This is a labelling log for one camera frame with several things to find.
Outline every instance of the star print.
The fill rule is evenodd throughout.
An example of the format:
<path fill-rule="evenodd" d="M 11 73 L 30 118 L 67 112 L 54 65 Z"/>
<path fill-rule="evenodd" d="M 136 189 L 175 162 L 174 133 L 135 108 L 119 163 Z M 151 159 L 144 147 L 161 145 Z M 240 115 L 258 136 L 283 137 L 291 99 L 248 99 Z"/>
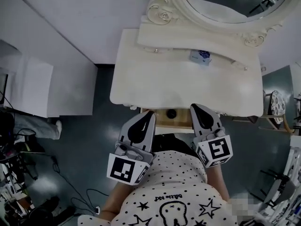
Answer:
<path fill-rule="evenodd" d="M 218 210 L 218 209 L 220 209 L 220 207 L 213 207 L 212 206 L 212 199 L 211 199 L 211 201 L 208 203 L 208 205 L 202 205 L 202 204 L 199 204 L 199 206 L 201 206 L 202 208 L 202 212 L 201 212 L 201 214 L 199 215 L 199 216 L 202 216 L 202 215 L 204 215 L 204 214 L 208 214 L 209 216 L 210 216 L 210 218 L 213 218 L 213 211 L 215 211 L 215 210 Z"/>
<path fill-rule="evenodd" d="M 129 224 L 130 226 L 148 226 L 150 220 L 152 219 L 152 218 L 149 218 L 149 219 L 143 221 L 141 218 L 139 218 L 135 214 L 134 214 L 134 217 L 136 217 L 137 223 Z"/>
<path fill-rule="evenodd" d="M 200 222 L 196 221 L 195 226 L 206 226 L 206 222 L 203 223 L 203 220 Z"/>
<path fill-rule="evenodd" d="M 146 202 L 146 203 L 141 203 L 140 202 L 140 206 L 138 206 L 138 208 L 141 208 L 141 211 L 143 211 L 143 209 L 148 209 L 149 206 L 146 206 L 149 202 Z"/>

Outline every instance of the shoe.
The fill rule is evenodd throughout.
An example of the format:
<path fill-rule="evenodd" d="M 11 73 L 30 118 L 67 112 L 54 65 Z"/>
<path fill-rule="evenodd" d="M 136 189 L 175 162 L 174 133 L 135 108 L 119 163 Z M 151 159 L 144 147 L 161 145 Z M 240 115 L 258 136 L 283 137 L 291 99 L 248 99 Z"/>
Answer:
<path fill-rule="evenodd" d="M 62 133 L 62 130 L 63 130 L 63 124 L 60 120 L 57 120 L 55 125 L 57 126 L 57 130 L 58 130 L 58 133 L 59 133 L 59 136 L 58 136 L 58 139 L 61 138 L 61 133 Z"/>
<path fill-rule="evenodd" d="M 60 199 L 57 196 L 55 196 L 50 199 L 47 199 L 46 202 L 40 205 L 40 207 L 45 208 L 49 212 L 52 212 L 57 208 L 59 201 Z"/>

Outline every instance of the white wall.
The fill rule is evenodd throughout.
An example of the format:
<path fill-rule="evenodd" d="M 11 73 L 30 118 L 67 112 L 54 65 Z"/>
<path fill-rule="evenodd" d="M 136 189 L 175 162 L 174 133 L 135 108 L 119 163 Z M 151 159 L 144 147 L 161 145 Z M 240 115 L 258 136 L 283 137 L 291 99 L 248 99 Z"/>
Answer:
<path fill-rule="evenodd" d="M 263 75 L 301 60 L 301 3 L 284 20 L 283 27 L 269 31 L 259 60 L 267 68 Z"/>
<path fill-rule="evenodd" d="M 94 63 L 114 64 L 123 28 L 138 28 L 149 0 L 26 0 Z M 260 61 L 270 73 L 301 58 L 301 6 L 270 31 Z"/>
<path fill-rule="evenodd" d="M 96 66 L 22 0 L 0 0 L 0 8 L 0 39 L 53 66 L 48 116 L 92 114 Z"/>
<path fill-rule="evenodd" d="M 293 80 L 293 96 L 301 94 L 301 60 L 290 65 Z"/>
<path fill-rule="evenodd" d="M 149 0 L 26 0 L 96 64 L 114 64 L 123 28 L 138 28 Z"/>

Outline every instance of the cartoon print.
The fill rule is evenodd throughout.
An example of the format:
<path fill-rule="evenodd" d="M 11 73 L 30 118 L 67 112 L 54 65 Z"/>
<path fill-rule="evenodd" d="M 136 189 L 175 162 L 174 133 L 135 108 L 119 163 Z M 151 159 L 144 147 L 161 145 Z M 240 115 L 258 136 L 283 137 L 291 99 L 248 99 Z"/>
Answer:
<path fill-rule="evenodd" d="M 206 226 L 206 222 L 203 222 L 203 220 L 202 221 L 200 221 L 200 222 L 198 222 L 198 221 L 196 221 L 196 224 L 195 224 L 195 226 Z"/>
<path fill-rule="evenodd" d="M 152 219 L 152 218 L 149 218 L 147 220 L 142 220 L 135 214 L 134 214 L 134 217 L 136 217 L 137 223 L 129 224 L 130 226 L 148 226 L 148 224 L 150 223 L 150 220 Z"/>
<path fill-rule="evenodd" d="M 210 218 L 213 218 L 213 211 L 220 209 L 220 207 L 213 207 L 212 206 L 213 200 L 211 199 L 211 201 L 208 203 L 208 205 L 202 205 L 199 204 L 199 206 L 201 206 L 200 210 L 202 210 L 201 214 L 199 216 L 208 214 L 210 216 Z"/>
<path fill-rule="evenodd" d="M 186 226 L 187 207 L 183 202 L 172 201 L 163 203 L 160 207 L 160 215 L 164 226 Z"/>
<path fill-rule="evenodd" d="M 140 206 L 138 206 L 138 208 L 141 208 L 141 211 L 143 211 L 143 209 L 148 209 L 149 206 L 146 206 L 149 202 L 146 202 L 146 203 L 141 203 L 140 202 Z"/>

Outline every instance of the white panel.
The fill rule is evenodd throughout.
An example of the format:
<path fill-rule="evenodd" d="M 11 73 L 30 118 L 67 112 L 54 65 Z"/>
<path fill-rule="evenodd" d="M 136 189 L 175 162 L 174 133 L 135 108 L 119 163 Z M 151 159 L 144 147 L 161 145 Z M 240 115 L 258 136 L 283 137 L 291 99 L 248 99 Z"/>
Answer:
<path fill-rule="evenodd" d="M 16 110 L 47 117 L 52 71 L 52 65 L 23 56 L 17 73 L 8 77 L 6 99 Z M 6 100 L 4 105 L 10 107 Z"/>
<path fill-rule="evenodd" d="M 123 28 L 138 28 L 149 0 L 26 0 L 96 64 L 114 64 Z"/>
<path fill-rule="evenodd" d="M 97 68 L 22 0 L 0 0 L 0 39 L 53 68 L 48 115 L 92 114 Z"/>
<path fill-rule="evenodd" d="M 291 136 L 290 146 L 301 148 L 301 136 Z"/>
<path fill-rule="evenodd" d="M 301 60 L 290 65 L 293 80 L 293 96 L 301 94 Z"/>

